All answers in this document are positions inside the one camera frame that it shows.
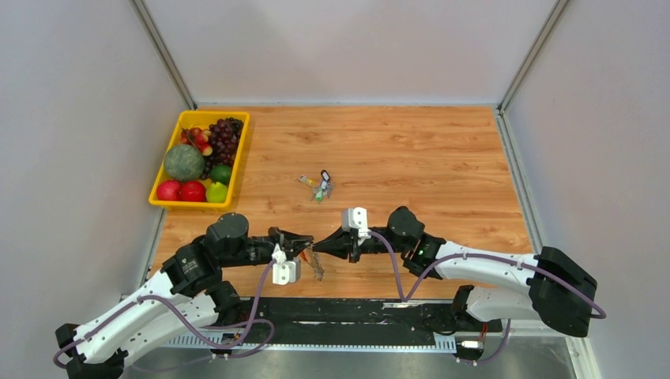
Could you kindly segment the red keyring with silver keys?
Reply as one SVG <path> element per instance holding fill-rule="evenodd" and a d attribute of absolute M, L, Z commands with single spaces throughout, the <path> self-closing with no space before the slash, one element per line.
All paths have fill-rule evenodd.
<path fill-rule="evenodd" d="M 312 269 L 314 278 L 317 281 L 322 281 L 325 275 L 325 269 L 322 266 L 318 253 L 313 251 L 311 247 L 308 247 L 300 253 L 300 257 Z"/>

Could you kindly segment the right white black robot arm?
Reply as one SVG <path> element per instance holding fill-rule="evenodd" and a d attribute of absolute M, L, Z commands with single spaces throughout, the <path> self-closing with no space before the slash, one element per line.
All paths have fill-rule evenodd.
<path fill-rule="evenodd" d="M 513 254 L 463 246 L 428 234 L 405 206 L 391 212 L 384 227 L 369 226 L 365 208 L 349 208 L 341 226 L 313 250 L 351 263 L 364 254 L 399 253 L 417 283 L 466 281 L 451 308 L 453 323 L 465 330 L 499 319 L 542 321 L 583 338 L 591 320 L 606 317 L 595 302 L 597 281 L 562 250 L 544 246 L 538 254 Z"/>

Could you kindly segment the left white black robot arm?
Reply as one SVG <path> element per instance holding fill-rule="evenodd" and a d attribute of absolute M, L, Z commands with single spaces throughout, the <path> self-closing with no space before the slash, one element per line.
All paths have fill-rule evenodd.
<path fill-rule="evenodd" d="M 200 328 L 234 327 L 242 315 L 242 300 L 224 280 L 224 268 L 264 265 L 265 274 L 288 268 L 279 281 L 291 283 L 298 278 L 299 255 L 313 241 L 278 227 L 254 237 L 244 215 L 226 213 L 106 313 L 59 327 L 53 363 L 70 378 L 118 378 L 141 348 L 152 350 L 185 331 L 206 341 Z"/>

